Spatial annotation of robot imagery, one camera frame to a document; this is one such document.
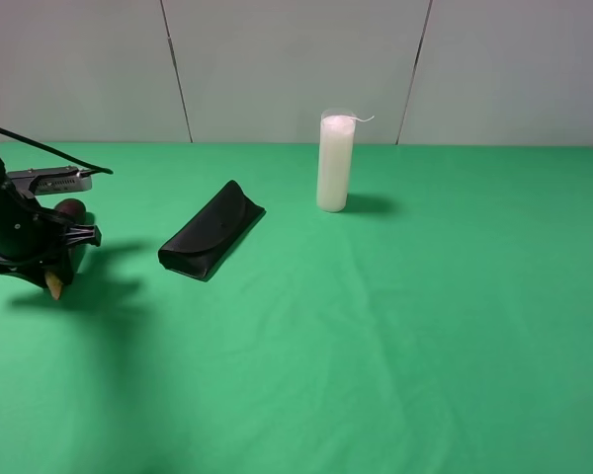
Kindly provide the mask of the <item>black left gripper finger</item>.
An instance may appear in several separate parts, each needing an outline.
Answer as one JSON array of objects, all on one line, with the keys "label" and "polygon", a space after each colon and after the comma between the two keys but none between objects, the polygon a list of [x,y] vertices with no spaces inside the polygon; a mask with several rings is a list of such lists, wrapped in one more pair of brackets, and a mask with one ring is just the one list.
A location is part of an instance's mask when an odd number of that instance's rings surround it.
[{"label": "black left gripper finger", "polygon": [[80,245],[100,247],[101,242],[102,234],[97,225],[71,224],[65,226],[57,237],[57,245],[60,247]]},{"label": "black left gripper finger", "polygon": [[26,266],[0,264],[0,275],[16,277],[41,288],[47,287],[46,276],[53,275],[63,285],[73,283],[75,271],[72,252],[62,252],[43,261],[36,261]]}]

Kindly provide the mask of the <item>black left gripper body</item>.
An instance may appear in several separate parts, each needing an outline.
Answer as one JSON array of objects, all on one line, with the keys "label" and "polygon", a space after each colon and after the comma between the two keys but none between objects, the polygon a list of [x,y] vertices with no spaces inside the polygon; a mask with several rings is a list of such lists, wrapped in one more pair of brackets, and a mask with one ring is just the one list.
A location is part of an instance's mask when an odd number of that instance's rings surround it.
[{"label": "black left gripper body", "polygon": [[0,178],[0,257],[7,262],[44,260],[64,245],[69,217],[39,204],[37,184]]}]

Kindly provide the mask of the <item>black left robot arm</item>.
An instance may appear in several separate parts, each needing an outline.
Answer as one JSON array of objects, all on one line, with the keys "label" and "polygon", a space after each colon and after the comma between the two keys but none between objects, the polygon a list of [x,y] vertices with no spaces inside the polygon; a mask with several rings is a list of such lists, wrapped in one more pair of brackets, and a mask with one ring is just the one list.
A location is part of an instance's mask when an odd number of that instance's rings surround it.
[{"label": "black left robot arm", "polygon": [[82,245],[100,246],[101,231],[86,222],[81,200],[67,198],[50,208],[42,206],[38,197],[88,191],[93,175],[113,171],[2,127],[0,134],[70,163],[9,172],[0,157],[0,275],[46,288],[58,299],[74,279],[73,250]]}]

